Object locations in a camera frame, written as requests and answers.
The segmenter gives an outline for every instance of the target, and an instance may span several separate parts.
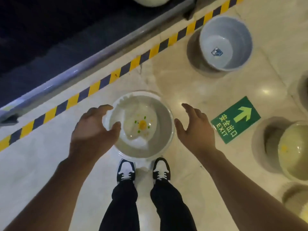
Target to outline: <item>jeans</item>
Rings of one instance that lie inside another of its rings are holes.
[[[113,190],[112,202],[99,231],[139,231],[137,197],[137,190],[131,180],[120,182]],[[197,230],[181,194],[167,180],[156,180],[151,190],[151,199],[160,217],[160,231]]]

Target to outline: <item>arrow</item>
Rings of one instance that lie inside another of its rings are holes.
[[[242,110],[243,112],[240,113],[239,115],[237,115],[235,118],[233,118],[233,120],[235,122],[239,122],[240,120],[242,120],[244,117],[246,117],[246,121],[248,121],[250,119],[251,116],[251,108],[247,108],[247,107],[240,107],[238,110]]]

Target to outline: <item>green exit sign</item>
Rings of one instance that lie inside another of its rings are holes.
[[[211,123],[222,140],[225,143],[229,143],[260,118],[252,103],[245,96],[226,111],[222,112],[218,117],[214,118]]]

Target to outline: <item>hazard tape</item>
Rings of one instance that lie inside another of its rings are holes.
[[[43,124],[47,123],[60,113],[68,110],[69,108],[77,105],[80,101],[84,100],[85,98],[93,95],[100,89],[104,88],[108,84],[113,83],[118,78],[122,77],[123,75],[127,74],[129,71],[132,71],[137,66],[141,65],[143,62],[147,61],[148,59],[154,57],[159,52],[163,51],[167,47],[172,46],[174,43],[182,39],[183,37],[192,34],[195,30],[202,27],[207,21],[212,19],[213,17],[226,12],[229,8],[233,7],[236,4],[241,3],[243,0],[228,0],[223,3],[221,6],[217,7],[215,10],[207,13],[202,18],[198,19],[190,23],[187,27],[180,30],[179,32],[172,35],[170,38],[164,40],[160,44],[154,46],[144,54],[137,56],[131,62],[127,63],[126,65],[122,66],[121,68],[115,70],[107,77],[97,81],[96,83],[92,84],[90,87],[86,88],[82,92],[72,96],[68,100],[64,101],[62,104],[54,107],[53,109],[49,110],[45,114],[39,116],[35,120],[29,122],[24,127],[20,128],[19,130],[15,131],[13,134],[5,137],[0,141],[0,151],[4,150],[11,144],[15,143],[17,140],[27,136],[30,132],[35,130],[36,128],[42,126]]]

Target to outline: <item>person's left hand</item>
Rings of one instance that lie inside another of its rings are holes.
[[[104,155],[118,140],[121,123],[116,122],[110,131],[107,131],[102,118],[111,105],[101,105],[90,108],[83,114],[71,136],[68,159],[80,165],[94,166],[98,159]]]

